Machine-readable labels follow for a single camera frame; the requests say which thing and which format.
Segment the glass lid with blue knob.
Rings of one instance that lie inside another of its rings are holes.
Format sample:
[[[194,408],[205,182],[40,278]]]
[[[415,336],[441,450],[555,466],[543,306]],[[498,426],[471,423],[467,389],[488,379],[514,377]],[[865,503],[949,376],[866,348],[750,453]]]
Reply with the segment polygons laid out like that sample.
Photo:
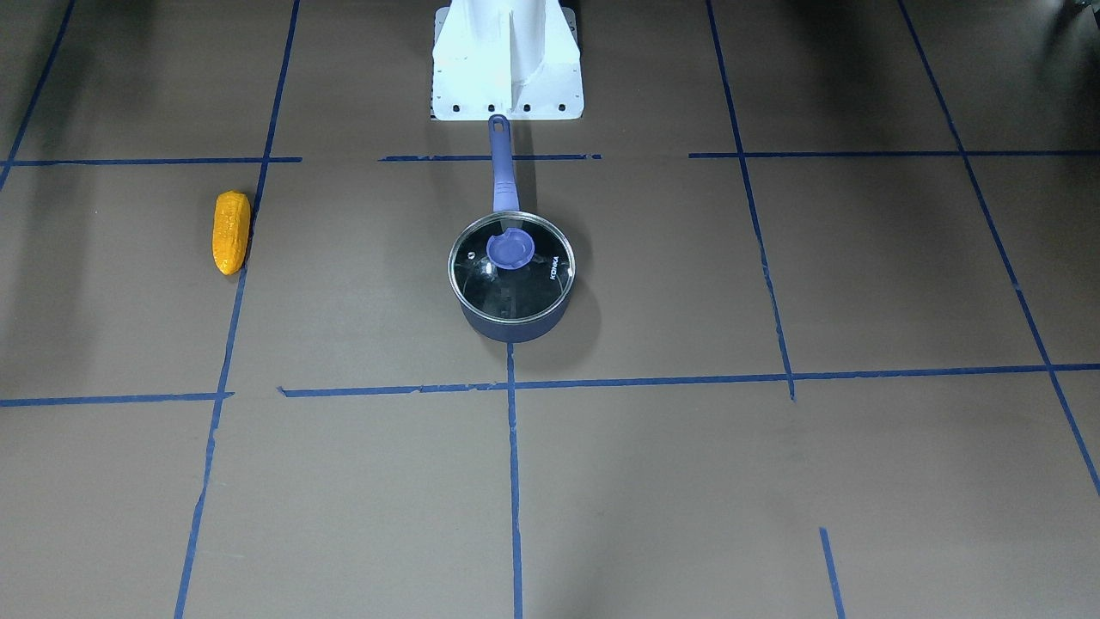
[[[474,320],[495,328],[535,325],[565,312],[575,251],[543,217],[493,212],[457,235],[447,275],[457,302]]]

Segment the yellow corn cob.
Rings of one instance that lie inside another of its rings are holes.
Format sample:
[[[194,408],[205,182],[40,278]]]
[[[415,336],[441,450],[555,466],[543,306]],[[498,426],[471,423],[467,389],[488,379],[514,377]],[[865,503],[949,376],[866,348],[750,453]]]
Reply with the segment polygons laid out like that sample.
[[[248,254],[252,209],[248,195],[237,191],[216,198],[211,229],[211,255],[223,275],[241,270]]]

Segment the blue saucepan with handle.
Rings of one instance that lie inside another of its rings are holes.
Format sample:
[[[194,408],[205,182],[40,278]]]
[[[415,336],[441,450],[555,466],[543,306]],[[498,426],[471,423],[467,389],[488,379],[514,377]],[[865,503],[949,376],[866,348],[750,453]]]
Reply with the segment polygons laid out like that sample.
[[[512,130],[510,122],[502,114],[490,117],[488,121],[490,158],[492,164],[492,212],[499,211],[524,211],[520,208],[519,192],[517,188],[517,176],[515,172],[514,157],[512,157]],[[480,322],[464,312],[468,324],[480,334],[490,340],[517,344],[538,340],[553,329],[562,320],[565,312],[558,317],[558,320],[537,322],[535,325],[519,328],[495,328]]]

